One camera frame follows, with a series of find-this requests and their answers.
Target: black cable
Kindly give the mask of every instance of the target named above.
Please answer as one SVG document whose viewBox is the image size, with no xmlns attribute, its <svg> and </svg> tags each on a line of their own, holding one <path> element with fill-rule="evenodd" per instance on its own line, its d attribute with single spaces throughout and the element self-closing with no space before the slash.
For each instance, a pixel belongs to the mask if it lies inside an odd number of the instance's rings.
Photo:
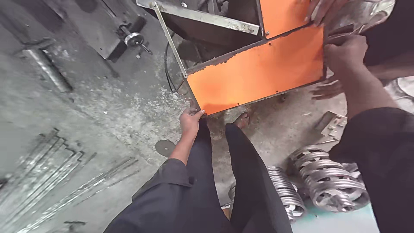
<svg viewBox="0 0 414 233">
<path fill-rule="evenodd" d="M 176 34 L 176 33 L 175 33 L 175 32 L 173 32 L 173 33 L 171 34 L 171 38 L 173 38 L 173 36 L 174 36 L 175 34 Z M 176 89 L 176 87 L 174 86 L 173 81 L 171 80 L 171 76 L 170 76 L 170 74 L 168 73 L 168 68 L 167 68 L 167 54 L 168 54 L 168 47 L 169 47 L 169 46 L 170 46 L 170 43 L 169 43 L 169 42 L 167 42 L 167 46 L 165 47 L 165 54 L 164 54 L 164 71 L 165 71 L 165 76 L 167 77 L 168 86 L 170 87 L 171 92 L 172 92 L 172 93 L 175 93 L 175 92 L 177 92 L 177 89 Z"/>
<path fill-rule="evenodd" d="M 176 33 L 175 32 L 173 32 L 172 34 L 171 34 L 171 38 L 173 38 L 173 36 L 175 35 Z M 170 43 L 169 42 L 167 42 L 167 46 L 165 47 L 165 53 L 164 53 L 164 71 L 165 71 L 165 76 L 167 77 L 167 82 L 168 82 L 168 86 L 170 87 L 170 90 L 171 90 L 171 92 L 172 93 L 175 93 L 175 92 L 177 92 L 178 91 L 178 89 L 180 89 L 180 87 L 183 85 L 183 83 L 184 83 L 184 80 L 178 85 L 178 88 L 176 88 L 175 87 L 175 85 L 174 85 L 174 83 L 173 83 L 173 81 L 172 81 L 172 79 L 171 79 L 171 76 L 170 76 L 170 74 L 168 73 L 168 67 L 167 67 L 167 55 L 168 55 L 168 48 L 170 47 Z"/>
</svg>

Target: orange sheet metal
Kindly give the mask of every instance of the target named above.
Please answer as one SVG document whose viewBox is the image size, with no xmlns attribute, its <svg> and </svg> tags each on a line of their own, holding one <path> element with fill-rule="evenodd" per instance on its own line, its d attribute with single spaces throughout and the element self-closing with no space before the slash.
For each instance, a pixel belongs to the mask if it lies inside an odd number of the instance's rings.
<svg viewBox="0 0 414 233">
<path fill-rule="evenodd" d="M 322 43 L 323 28 L 307 27 L 207 66 L 187 80 L 201 109 L 213 114 L 319 80 Z"/>
<path fill-rule="evenodd" d="M 260 0 L 266 38 L 307 24 L 305 17 L 309 3 L 310 0 Z"/>
</svg>

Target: leg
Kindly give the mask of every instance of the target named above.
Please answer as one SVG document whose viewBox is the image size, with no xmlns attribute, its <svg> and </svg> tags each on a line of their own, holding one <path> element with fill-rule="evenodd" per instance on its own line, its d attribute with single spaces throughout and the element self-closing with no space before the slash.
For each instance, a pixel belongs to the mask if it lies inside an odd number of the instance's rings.
<svg viewBox="0 0 414 233">
<path fill-rule="evenodd" d="M 226 125 L 231 166 L 236 177 L 231 224 L 242 232 L 252 221 L 258 232 L 292 233 L 282 201 L 273 187 L 266 166 L 241 128 L 248 115 Z"/>
<path fill-rule="evenodd" d="M 199 130 L 187 161 L 193 186 L 183 197 L 181 214 L 185 223 L 180 233 L 228 232 L 229 221 L 220 207 L 214 183 L 210 130 L 206 119 L 199 121 Z"/>
<path fill-rule="evenodd" d="M 210 130 L 206 119 L 199 121 L 199 130 L 188 157 L 187 170 L 189 176 L 194 178 L 191 188 L 194 203 L 198 206 L 220 207 L 214 183 Z"/>
</svg>

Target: dark shirt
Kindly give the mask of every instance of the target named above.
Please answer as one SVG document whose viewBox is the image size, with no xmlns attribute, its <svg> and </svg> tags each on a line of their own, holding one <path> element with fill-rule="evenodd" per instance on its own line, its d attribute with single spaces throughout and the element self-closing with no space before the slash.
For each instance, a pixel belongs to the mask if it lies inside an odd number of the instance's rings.
<svg viewBox="0 0 414 233">
<path fill-rule="evenodd" d="M 391 107 L 362 112 L 330 157 L 358 164 L 381 233 L 414 232 L 414 115 Z"/>
<path fill-rule="evenodd" d="M 368 50 L 365 64 L 375 66 L 414 50 L 414 1 L 396 0 L 390 17 L 364 33 Z"/>
<path fill-rule="evenodd" d="M 358 164 L 381 233 L 414 232 L 414 115 L 396 108 L 362 112 L 349 120 L 330 156 Z M 213 227 L 215 220 L 185 215 L 183 200 L 191 183 L 181 161 L 167 160 L 104 233 L 188 232 L 186 221 L 200 223 L 193 232 L 232 232 L 229 226 L 206 230 L 201 223 Z"/>
</svg>

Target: dark gray sleeve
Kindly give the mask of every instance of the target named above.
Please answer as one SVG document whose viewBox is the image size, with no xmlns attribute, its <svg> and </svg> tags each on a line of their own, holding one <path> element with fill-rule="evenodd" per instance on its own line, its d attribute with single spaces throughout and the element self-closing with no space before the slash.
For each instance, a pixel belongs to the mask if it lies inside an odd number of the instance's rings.
<svg viewBox="0 0 414 233">
<path fill-rule="evenodd" d="M 104 233 L 170 232 L 182 193 L 191 186 L 184 163 L 168 159 Z"/>
<path fill-rule="evenodd" d="M 414 232 L 414 115 L 364 111 L 348 122 L 330 157 L 358 164 L 381 233 Z"/>
</svg>

